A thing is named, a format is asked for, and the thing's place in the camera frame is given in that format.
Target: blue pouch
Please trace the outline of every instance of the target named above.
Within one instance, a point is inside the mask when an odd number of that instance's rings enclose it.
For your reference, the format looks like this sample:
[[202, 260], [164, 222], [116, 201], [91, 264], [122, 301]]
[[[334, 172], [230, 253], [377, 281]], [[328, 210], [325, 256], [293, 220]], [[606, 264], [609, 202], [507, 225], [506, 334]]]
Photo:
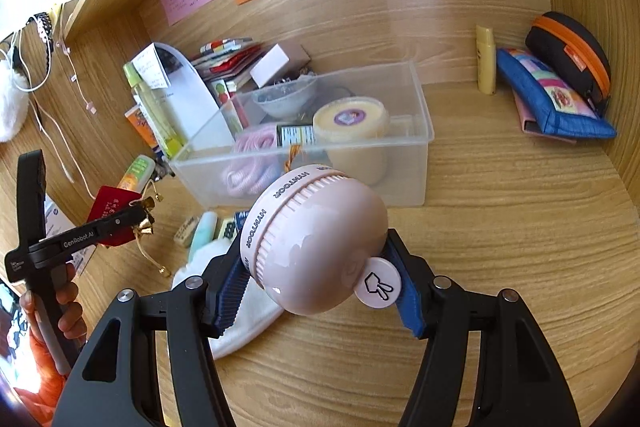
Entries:
[[615, 138], [613, 126], [549, 66], [529, 52], [499, 49], [498, 71], [536, 118], [543, 134], [565, 138]]

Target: silver screw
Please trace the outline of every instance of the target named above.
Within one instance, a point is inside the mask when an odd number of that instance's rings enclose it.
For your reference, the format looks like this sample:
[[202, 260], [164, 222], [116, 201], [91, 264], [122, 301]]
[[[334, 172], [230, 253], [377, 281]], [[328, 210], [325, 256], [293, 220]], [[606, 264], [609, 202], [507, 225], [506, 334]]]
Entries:
[[126, 290], [122, 290], [120, 293], [118, 293], [118, 301], [120, 302], [127, 302], [130, 301], [133, 298], [133, 290], [130, 290], [129, 288], [127, 288]]
[[436, 288], [440, 288], [441, 290], [451, 288], [451, 279], [449, 279], [449, 277], [444, 277], [444, 275], [438, 275], [433, 279], [433, 283], [436, 285]]
[[507, 302], [515, 302], [520, 296], [516, 290], [512, 290], [511, 288], [507, 288], [506, 290], [502, 290], [502, 298]]
[[194, 290], [196, 288], [200, 288], [200, 286], [202, 286], [202, 277], [198, 277], [197, 275], [193, 275], [192, 277], [189, 277], [186, 280], [184, 285], [187, 286], [187, 288], [190, 289], [190, 290]]

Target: pink yarn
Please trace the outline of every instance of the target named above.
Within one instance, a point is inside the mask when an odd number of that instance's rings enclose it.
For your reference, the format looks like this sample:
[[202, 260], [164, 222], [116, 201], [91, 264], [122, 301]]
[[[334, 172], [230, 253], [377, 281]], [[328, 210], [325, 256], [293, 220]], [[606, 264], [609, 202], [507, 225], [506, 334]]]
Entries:
[[[275, 147], [276, 126], [265, 124], [244, 131], [236, 139], [233, 152], [258, 151]], [[229, 196], [242, 198], [262, 194], [282, 174], [277, 154], [243, 158], [231, 163], [222, 173], [223, 183]]]

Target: pink notebook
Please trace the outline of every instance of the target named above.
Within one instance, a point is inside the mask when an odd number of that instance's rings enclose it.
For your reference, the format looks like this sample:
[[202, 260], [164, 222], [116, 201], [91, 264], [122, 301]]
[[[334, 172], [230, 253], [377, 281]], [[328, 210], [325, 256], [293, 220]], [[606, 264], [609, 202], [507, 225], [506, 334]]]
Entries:
[[529, 107], [525, 105], [525, 103], [520, 99], [520, 97], [517, 95], [515, 91], [513, 91], [513, 98], [516, 101], [516, 108], [518, 110], [518, 115], [520, 117], [520, 128], [522, 129], [522, 132], [526, 134], [535, 134], [537, 136], [543, 136], [545, 138], [552, 138], [554, 140], [560, 140], [563, 142], [574, 143], [574, 144], [576, 143], [576, 140], [572, 140], [570, 138], [563, 138], [560, 136], [553, 136], [550, 134], [543, 134], [542, 132], [540, 132], [540, 126], [538, 125], [538, 122], [536, 122], [536, 119], [531, 114]]

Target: round sticker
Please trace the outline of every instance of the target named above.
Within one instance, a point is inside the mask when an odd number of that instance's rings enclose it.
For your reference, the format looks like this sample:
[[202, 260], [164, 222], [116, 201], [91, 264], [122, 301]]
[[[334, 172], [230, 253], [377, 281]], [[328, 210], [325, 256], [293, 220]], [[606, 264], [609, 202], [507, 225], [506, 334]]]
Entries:
[[402, 280], [396, 267], [382, 257], [370, 257], [353, 292], [370, 308], [380, 309], [396, 302], [401, 288]]
[[356, 125], [365, 119], [367, 113], [361, 109], [345, 109], [334, 117], [334, 123], [338, 125]]

